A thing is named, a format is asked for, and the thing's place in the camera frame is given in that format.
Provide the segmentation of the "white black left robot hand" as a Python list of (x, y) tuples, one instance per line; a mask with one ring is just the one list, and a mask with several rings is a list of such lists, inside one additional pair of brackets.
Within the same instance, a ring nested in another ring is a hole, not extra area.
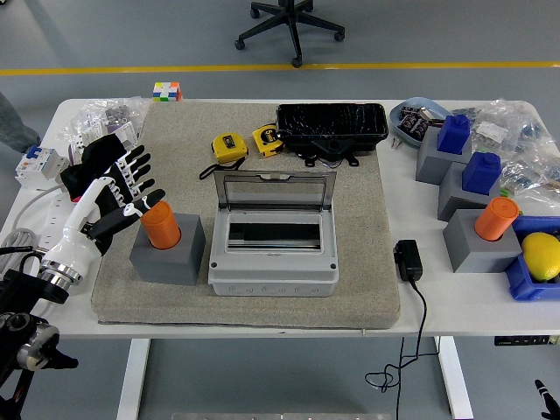
[(77, 284), (109, 249), (115, 234), (147, 214), (164, 196), (148, 178), (151, 155), (142, 145), (126, 150), (115, 136), (91, 143), (81, 162), (65, 169), (63, 185), (75, 202), (59, 242), (46, 251), (39, 276)]

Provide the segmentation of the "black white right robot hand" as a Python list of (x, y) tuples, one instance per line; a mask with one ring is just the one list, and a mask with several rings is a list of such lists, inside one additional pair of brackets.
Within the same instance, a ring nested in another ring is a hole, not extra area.
[(545, 404), (545, 411), (541, 413), (543, 419), (559, 420), (560, 408), (559, 403), (551, 395), (547, 387), (539, 379), (535, 379), (535, 387)]

